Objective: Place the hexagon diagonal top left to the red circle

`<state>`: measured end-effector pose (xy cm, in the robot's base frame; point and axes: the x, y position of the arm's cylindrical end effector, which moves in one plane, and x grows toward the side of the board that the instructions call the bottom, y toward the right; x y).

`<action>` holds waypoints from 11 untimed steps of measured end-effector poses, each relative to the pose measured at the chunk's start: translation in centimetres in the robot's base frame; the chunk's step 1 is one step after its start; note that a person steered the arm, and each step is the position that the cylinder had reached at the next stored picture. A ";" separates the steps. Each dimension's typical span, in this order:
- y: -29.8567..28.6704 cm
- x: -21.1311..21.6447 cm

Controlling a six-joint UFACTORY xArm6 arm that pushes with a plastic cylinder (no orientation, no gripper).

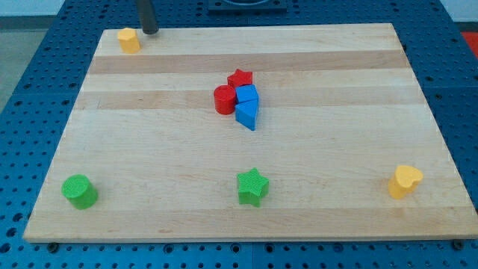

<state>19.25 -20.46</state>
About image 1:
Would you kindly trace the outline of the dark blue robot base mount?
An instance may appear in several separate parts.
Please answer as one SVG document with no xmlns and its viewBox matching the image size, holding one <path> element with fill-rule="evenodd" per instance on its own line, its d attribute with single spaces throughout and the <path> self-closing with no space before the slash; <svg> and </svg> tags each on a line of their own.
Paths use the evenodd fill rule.
<svg viewBox="0 0 478 269">
<path fill-rule="evenodd" d="M 209 13 L 287 10 L 287 0 L 208 0 Z"/>
</svg>

